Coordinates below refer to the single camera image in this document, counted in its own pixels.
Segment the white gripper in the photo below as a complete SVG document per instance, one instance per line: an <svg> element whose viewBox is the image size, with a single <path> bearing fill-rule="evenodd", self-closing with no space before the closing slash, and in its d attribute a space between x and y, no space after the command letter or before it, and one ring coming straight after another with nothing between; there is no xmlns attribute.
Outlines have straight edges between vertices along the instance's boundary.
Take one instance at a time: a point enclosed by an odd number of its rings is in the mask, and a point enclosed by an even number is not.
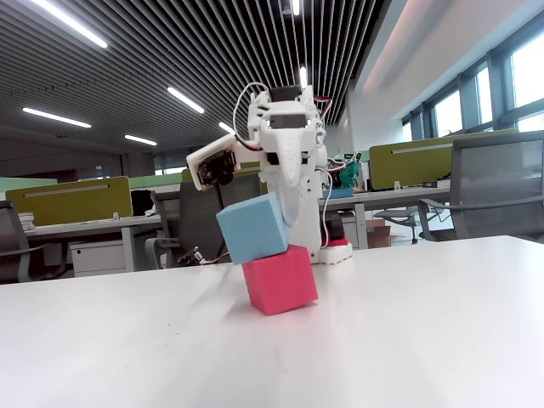
<svg viewBox="0 0 544 408"><path fill-rule="evenodd" d="M250 146L258 147L260 170L277 174L276 187L284 221L298 222L301 174L326 166L326 147L317 114L298 101L255 102L248 111Z"/></svg>

